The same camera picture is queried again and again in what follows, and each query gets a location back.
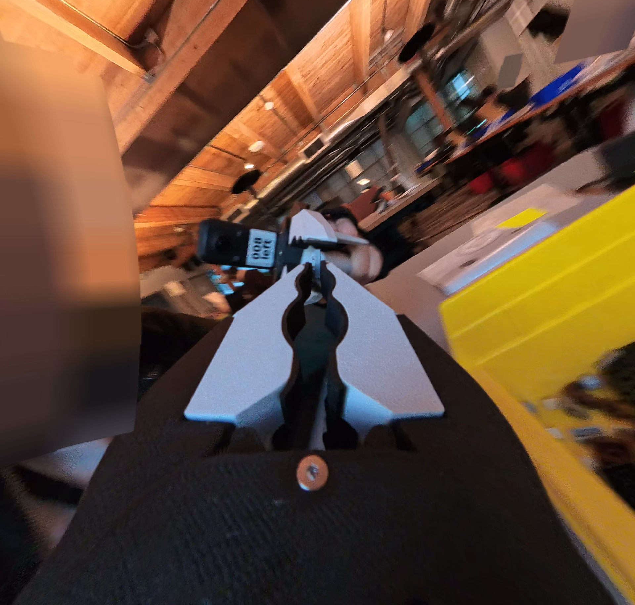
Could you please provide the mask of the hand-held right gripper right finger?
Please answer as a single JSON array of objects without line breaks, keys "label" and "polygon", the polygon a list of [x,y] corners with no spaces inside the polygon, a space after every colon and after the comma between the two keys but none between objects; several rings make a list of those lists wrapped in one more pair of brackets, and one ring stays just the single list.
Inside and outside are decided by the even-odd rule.
[{"label": "hand-held right gripper right finger", "polygon": [[440,418],[445,407],[396,313],[331,262],[320,269],[333,338],[317,448],[355,447],[376,426]]}]

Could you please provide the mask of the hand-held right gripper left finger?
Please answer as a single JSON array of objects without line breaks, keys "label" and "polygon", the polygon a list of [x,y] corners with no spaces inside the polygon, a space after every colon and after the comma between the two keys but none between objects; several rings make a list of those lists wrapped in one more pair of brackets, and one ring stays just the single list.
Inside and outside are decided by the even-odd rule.
[{"label": "hand-held right gripper left finger", "polygon": [[284,399],[299,373],[295,339],[306,323],[311,266],[303,264],[233,319],[184,416],[254,430],[266,449],[284,425]]}]

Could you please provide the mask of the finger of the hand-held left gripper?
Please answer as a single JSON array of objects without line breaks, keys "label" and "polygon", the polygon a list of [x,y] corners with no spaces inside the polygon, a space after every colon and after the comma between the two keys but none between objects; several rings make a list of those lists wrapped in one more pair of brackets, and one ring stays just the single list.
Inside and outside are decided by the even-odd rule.
[{"label": "finger of the hand-held left gripper", "polygon": [[333,227],[320,213],[301,210],[290,220],[289,244],[330,245]]},{"label": "finger of the hand-held left gripper", "polygon": [[324,302],[321,283],[321,266],[324,255],[319,249],[305,249],[300,258],[300,266],[311,268],[311,290],[304,306],[313,306]]}]

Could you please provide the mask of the yellow plastic bin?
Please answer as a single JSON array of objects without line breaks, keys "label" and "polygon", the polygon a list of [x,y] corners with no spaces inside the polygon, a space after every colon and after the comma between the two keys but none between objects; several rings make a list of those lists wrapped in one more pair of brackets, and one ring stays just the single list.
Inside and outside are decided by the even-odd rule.
[{"label": "yellow plastic bin", "polygon": [[452,355],[511,424],[547,494],[626,603],[634,603],[634,511],[591,470],[575,428],[595,413],[548,410],[563,387],[634,341],[634,188],[443,303]]}]

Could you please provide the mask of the person's left forearm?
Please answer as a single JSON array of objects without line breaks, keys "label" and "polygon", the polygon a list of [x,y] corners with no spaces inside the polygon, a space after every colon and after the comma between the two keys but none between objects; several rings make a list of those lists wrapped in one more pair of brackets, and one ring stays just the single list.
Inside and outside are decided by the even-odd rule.
[{"label": "person's left forearm", "polygon": [[383,257],[377,281],[427,248],[417,212],[397,214],[384,223],[366,231],[368,240]]}]

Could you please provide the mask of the person's left hand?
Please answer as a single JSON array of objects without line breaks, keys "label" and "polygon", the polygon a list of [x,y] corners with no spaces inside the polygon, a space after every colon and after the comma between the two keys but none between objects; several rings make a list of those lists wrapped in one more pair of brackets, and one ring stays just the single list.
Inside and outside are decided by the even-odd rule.
[{"label": "person's left hand", "polygon": [[[360,234],[352,220],[338,218],[329,220],[334,231],[345,236],[364,238]],[[384,259],[382,253],[373,244],[348,245],[342,249],[338,258],[338,263],[343,263],[344,258],[348,259],[350,270],[349,276],[360,285],[367,285],[374,282],[379,276]]]}]

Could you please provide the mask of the black round pendant lamp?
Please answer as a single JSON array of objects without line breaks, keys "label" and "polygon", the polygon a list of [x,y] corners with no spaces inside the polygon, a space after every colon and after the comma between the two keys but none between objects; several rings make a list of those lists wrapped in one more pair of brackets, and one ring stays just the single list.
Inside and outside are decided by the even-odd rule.
[{"label": "black round pendant lamp", "polygon": [[254,168],[247,170],[234,182],[231,188],[231,194],[238,196],[243,193],[249,193],[254,198],[257,198],[258,194],[255,190],[255,185],[261,176],[262,172],[259,169]]}]

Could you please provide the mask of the person's dark jacket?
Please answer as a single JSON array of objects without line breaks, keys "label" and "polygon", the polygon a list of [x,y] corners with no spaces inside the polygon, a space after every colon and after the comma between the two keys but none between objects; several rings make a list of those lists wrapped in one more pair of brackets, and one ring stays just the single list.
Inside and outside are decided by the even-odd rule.
[{"label": "person's dark jacket", "polygon": [[137,402],[207,333],[232,319],[232,315],[215,320],[142,306]]}]

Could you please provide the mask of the yellow sticky note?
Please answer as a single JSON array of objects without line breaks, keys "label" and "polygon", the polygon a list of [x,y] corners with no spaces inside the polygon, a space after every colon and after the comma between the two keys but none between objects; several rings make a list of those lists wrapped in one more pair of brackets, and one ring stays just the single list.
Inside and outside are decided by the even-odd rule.
[{"label": "yellow sticky note", "polygon": [[504,220],[502,223],[496,226],[499,230],[513,230],[520,229],[534,223],[535,221],[544,217],[547,213],[543,210],[536,209],[535,207],[527,208],[520,213],[513,215],[509,219]]}]

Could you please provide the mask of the black dome ceiling fixture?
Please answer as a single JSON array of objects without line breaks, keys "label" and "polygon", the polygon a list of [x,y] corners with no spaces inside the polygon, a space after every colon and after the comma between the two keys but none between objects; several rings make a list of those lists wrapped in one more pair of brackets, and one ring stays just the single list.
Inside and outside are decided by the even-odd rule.
[{"label": "black dome ceiling fixture", "polygon": [[427,22],[418,29],[402,47],[398,54],[398,63],[406,64],[412,60],[433,37],[435,29],[436,25],[434,22]]}]

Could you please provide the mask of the pile of brown toy bricks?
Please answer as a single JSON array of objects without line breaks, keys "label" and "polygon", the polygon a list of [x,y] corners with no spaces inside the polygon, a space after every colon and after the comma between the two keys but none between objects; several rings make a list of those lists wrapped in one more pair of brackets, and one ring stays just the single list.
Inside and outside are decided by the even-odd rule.
[{"label": "pile of brown toy bricks", "polygon": [[524,408],[634,509],[634,343]]}]

